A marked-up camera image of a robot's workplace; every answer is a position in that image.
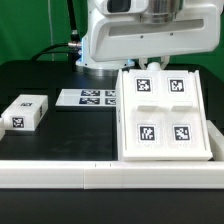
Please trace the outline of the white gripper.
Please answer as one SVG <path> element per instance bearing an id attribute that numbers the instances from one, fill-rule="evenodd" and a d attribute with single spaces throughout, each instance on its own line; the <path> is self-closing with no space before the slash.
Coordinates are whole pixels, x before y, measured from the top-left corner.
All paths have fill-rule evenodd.
<path id="1" fill-rule="evenodd" d="M 219 44 L 222 0 L 88 0 L 88 46 L 96 61 L 210 52 Z"/>

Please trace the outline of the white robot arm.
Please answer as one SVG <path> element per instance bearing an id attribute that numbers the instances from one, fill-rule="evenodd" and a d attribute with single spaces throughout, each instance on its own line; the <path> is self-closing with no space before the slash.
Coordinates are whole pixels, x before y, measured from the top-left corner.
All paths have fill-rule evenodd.
<path id="1" fill-rule="evenodd" d="M 88 27 L 79 70 L 115 74 L 138 59 L 213 51 L 224 0 L 87 0 Z"/>

